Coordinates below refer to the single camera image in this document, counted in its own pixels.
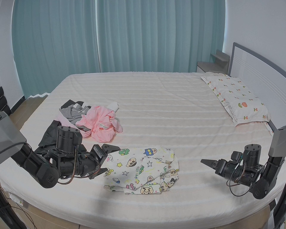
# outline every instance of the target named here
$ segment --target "headboard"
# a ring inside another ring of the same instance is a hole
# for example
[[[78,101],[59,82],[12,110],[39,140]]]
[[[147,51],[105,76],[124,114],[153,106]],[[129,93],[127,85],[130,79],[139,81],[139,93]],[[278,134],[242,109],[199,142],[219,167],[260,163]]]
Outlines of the headboard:
[[[267,106],[272,130],[286,125],[286,71],[234,42],[228,75],[240,78]]]

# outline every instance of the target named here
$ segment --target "gray headboard frame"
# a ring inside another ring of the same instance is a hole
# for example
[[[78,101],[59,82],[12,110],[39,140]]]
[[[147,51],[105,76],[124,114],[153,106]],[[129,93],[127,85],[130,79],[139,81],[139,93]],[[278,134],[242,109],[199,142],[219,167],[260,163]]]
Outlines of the gray headboard frame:
[[[232,55],[231,55],[231,63],[229,66],[229,73],[228,75],[231,76],[231,68],[232,68],[232,64],[233,64],[233,55],[234,55],[234,49],[235,47],[238,47],[244,51],[246,51],[247,53],[255,56],[256,58],[262,60],[263,62],[265,62],[266,64],[268,64],[269,66],[271,66],[273,69],[275,69],[277,72],[279,72],[281,75],[283,75],[286,78],[286,71],[283,70],[282,68],[280,68],[278,65],[274,64],[272,61],[268,60],[267,58],[263,57],[262,55],[258,54],[257,52],[252,51],[249,48],[246,48],[236,42],[233,43],[233,49],[232,49]],[[270,120],[269,122],[269,126],[271,127],[271,129],[273,131],[277,130],[277,128],[275,127],[275,125],[272,123],[272,121]]]

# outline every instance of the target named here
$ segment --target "pink garment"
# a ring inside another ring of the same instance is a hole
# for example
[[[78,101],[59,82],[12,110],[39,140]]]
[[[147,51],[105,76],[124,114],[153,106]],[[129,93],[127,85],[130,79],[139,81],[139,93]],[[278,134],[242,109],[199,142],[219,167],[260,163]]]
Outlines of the pink garment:
[[[115,112],[105,106],[92,106],[76,125],[91,129],[91,136],[97,142],[110,142],[115,131],[123,131],[115,119]]]
[[[60,121],[62,126],[73,127],[73,128],[78,129],[75,125],[71,124],[69,122],[69,120],[66,117],[64,117],[63,114],[60,111],[59,111],[59,113],[57,115],[57,118],[55,120]],[[91,130],[90,131],[86,131],[86,132],[80,130],[80,133],[82,134],[83,138],[86,138],[86,137],[90,136]]]

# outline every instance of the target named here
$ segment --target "cartoon print shirt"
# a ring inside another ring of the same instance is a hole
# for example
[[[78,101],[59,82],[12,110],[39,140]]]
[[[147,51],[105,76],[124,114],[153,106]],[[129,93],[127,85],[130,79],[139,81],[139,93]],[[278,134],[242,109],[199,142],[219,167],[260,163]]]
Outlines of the cartoon print shirt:
[[[104,188],[125,194],[159,194],[178,179],[174,151],[160,146],[121,149],[109,154],[104,166]]]

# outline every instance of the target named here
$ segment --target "floral pillow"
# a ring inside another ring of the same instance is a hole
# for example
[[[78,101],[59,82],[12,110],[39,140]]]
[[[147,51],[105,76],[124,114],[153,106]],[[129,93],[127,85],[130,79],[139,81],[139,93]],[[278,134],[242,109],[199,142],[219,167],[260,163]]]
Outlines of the floral pillow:
[[[267,107],[239,79],[225,76],[202,76],[212,89],[225,110],[233,119],[235,126],[240,123],[270,120]]]

